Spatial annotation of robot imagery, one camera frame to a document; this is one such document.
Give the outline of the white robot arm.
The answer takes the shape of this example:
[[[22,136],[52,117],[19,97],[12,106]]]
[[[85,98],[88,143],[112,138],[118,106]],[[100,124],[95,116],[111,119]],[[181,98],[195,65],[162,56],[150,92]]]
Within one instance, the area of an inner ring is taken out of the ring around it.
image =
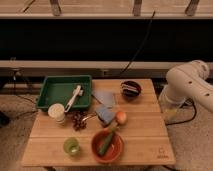
[[[201,60],[175,66],[167,72],[167,84],[158,98],[166,122],[176,115],[188,98],[213,112],[213,85],[206,82],[209,73],[208,65]]]

